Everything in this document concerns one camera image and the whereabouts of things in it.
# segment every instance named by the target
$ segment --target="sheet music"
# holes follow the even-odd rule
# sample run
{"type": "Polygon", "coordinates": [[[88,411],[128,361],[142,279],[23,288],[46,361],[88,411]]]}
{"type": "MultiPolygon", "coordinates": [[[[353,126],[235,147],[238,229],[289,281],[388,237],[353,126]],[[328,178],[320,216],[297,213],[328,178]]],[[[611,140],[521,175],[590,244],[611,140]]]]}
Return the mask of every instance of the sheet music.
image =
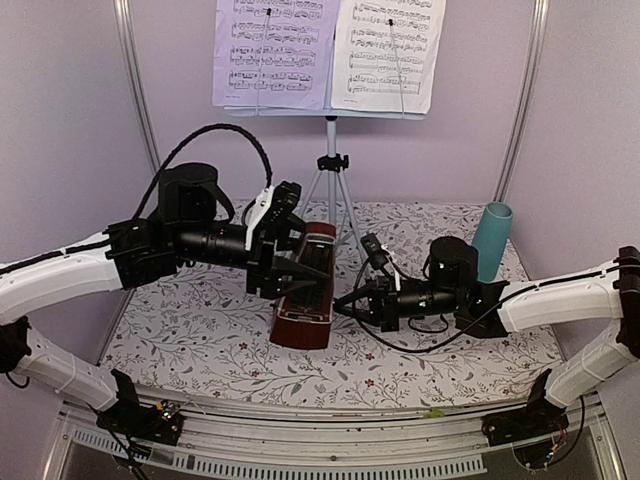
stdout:
{"type": "Polygon", "coordinates": [[[404,105],[406,113],[427,113],[445,5],[446,0],[342,0],[331,106],[401,112],[404,105]]]}
{"type": "Polygon", "coordinates": [[[219,0],[213,104],[323,108],[338,4],[219,0]]]}

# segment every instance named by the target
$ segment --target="white wall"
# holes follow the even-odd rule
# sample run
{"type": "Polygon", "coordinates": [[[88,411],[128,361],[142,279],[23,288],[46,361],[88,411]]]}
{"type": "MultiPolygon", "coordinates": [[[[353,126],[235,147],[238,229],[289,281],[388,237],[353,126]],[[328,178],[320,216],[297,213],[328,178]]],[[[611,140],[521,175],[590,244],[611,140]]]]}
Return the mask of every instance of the white wall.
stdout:
{"type": "MultiPolygon", "coordinates": [[[[448,0],[428,118],[338,123],[338,151],[352,160],[354,198],[490,200],[518,100],[533,5],[448,0]]],[[[326,154],[323,119],[240,121],[212,107],[214,0],[133,1],[132,17],[162,157],[203,124],[239,123],[264,144],[277,179],[307,185],[316,159],[326,154]]],[[[182,160],[220,167],[232,197],[252,198],[262,187],[256,154],[232,133],[197,140],[182,160]]]]}
{"type": "MultiPolygon", "coordinates": [[[[0,263],[81,240],[129,217],[151,170],[132,106],[113,2],[0,4],[0,263]]],[[[30,316],[95,361],[120,296],[30,316]]],[[[41,476],[61,398],[0,377],[0,478],[41,476]]]]}
{"type": "MultiPolygon", "coordinates": [[[[549,30],[508,202],[534,278],[640,247],[640,8],[551,2],[549,30]]],[[[558,327],[573,354],[602,322],[558,327]]],[[[601,389],[629,478],[640,478],[640,365],[601,389]]]]}

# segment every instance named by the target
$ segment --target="table surface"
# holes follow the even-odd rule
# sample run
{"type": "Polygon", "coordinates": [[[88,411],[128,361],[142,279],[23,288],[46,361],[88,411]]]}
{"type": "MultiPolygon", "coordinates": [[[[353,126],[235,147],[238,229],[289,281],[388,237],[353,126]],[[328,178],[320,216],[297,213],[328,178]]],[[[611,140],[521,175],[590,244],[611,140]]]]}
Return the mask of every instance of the table surface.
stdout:
{"type": "MultiPolygon", "coordinates": [[[[322,220],[326,210],[312,203],[304,217],[322,220]]],[[[481,213],[481,206],[356,204],[362,233],[375,232],[416,276],[431,240],[455,235],[470,241],[481,213]]],[[[352,288],[359,268],[352,238],[336,257],[337,296],[352,288]]],[[[526,280],[511,244],[499,276],[526,280]]],[[[139,288],[102,364],[141,384],[190,395],[318,408],[411,408],[521,399],[542,370],[561,360],[550,327],[505,339],[463,335],[435,353],[409,355],[381,345],[341,315],[334,315],[326,350],[288,349],[268,341],[270,302],[246,295],[244,281],[243,271],[197,265],[139,288]]],[[[400,332],[384,335],[424,348],[455,331],[425,335],[401,322],[400,332]]]]}

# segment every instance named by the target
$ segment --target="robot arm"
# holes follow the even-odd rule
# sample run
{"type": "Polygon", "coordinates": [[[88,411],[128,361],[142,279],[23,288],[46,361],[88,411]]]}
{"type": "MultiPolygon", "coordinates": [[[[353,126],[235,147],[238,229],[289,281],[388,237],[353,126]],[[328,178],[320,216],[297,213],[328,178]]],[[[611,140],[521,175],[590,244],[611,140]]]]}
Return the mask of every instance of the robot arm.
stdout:
{"type": "Polygon", "coordinates": [[[204,164],[165,170],[158,208],[148,218],[0,265],[0,372],[26,375],[88,404],[99,413],[99,425],[112,431],[175,444],[182,426],[175,405],[142,407],[128,376],[64,351],[30,326],[25,315],[89,293],[139,287],[194,262],[246,270],[247,291],[263,298],[327,280],[322,272],[276,255],[297,248],[300,240],[292,232],[305,228],[293,214],[299,185],[282,182],[263,190],[245,226],[231,223],[232,207],[220,199],[215,179],[214,167],[204,164]],[[218,202],[231,209],[226,221],[215,220],[218,202]]]}
{"type": "MultiPolygon", "coordinates": [[[[374,270],[384,272],[389,263],[395,269],[374,235],[363,237],[362,244],[374,270]]],[[[611,319],[581,352],[539,376],[526,407],[485,418],[484,432],[492,444],[566,426],[564,412],[571,403],[640,358],[640,252],[634,247],[621,248],[615,260],[583,272],[519,283],[477,282],[477,255],[464,241],[441,237],[430,247],[428,280],[398,282],[397,275],[391,278],[387,272],[337,299],[335,310],[383,332],[397,331],[402,317],[454,313],[460,330],[456,335],[476,338],[506,337],[538,325],[611,319]],[[365,298],[367,310],[350,307],[365,298]]]]}

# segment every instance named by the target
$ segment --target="teal cup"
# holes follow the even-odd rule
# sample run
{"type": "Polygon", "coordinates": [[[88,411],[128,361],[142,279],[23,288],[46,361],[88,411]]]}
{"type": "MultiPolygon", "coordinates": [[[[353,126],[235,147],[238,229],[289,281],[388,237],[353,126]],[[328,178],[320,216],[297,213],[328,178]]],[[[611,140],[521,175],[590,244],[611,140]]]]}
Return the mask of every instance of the teal cup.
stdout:
{"type": "Polygon", "coordinates": [[[479,281],[491,283],[498,275],[512,222],[513,211],[507,204],[493,202],[485,207],[471,242],[478,250],[479,281]]]}

